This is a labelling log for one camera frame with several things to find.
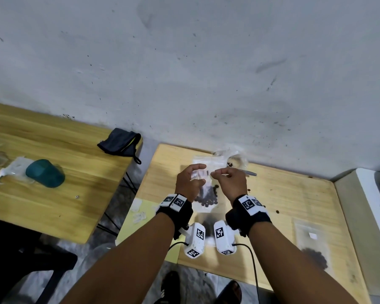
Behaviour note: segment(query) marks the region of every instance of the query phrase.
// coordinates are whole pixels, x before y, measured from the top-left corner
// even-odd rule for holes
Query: teal plastic cup
[[[47,159],[31,163],[25,174],[47,188],[59,187],[65,181],[65,175]]]

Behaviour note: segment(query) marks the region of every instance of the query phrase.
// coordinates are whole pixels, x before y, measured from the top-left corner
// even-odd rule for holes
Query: black slipper
[[[180,304],[180,278],[176,271],[170,271],[164,277],[160,287],[161,304]]]
[[[236,281],[230,281],[221,291],[214,304],[240,304],[241,301],[241,286]]]

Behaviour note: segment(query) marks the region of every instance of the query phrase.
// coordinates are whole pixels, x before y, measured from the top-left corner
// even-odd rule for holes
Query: wooden table
[[[2,178],[0,220],[86,243],[132,161],[97,147],[110,132],[0,104],[0,150],[12,160],[18,156],[48,159],[66,175],[65,182],[55,189],[25,184],[11,176]]]
[[[174,192],[177,173],[191,164],[194,156],[207,155],[209,154],[196,150],[160,144],[136,197],[161,202],[167,194]],[[334,278],[359,303],[370,303],[334,184],[324,179],[258,164],[249,164],[248,170],[258,175],[247,178],[250,194],[266,206],[273,224],[293,243],[296,243],[293,219],[320,225],[330,249]],[[227,199],[226,208],[230,208]],[[194,220],[200,221],[199,217],[199,214],[194,213],[190,223]],[[241,236],[236,237],[236,242],[251,246],[249,239]],[[248,249],[244,247],[238,247],[234,255],[224,256],[216,248],[206,246],[203,255],[197,259],[188,258],[182,249],[178,263],[256,284],[252,259]],[[259,286],[272,290],[259,264],[257,271]]]

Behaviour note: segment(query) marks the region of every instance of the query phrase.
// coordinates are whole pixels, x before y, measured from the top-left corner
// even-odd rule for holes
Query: black pouch
[[[141,160],[135,155],[136,147],[141,140],[141,135],[133,131],[128,132],[120,128],[115,128],[105,141],[101,141],[97,146],[110,155],[121,157],[132,157],[134,161],[141,164]]]

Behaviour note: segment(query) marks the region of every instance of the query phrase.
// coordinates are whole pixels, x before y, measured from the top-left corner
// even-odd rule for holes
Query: black chair
[[[34,271],[53,270],[35,302],[46,304],[63,274],[73,269],[77,256],[39,242],[41,233],[0,221],[0,303],[13,286]]]

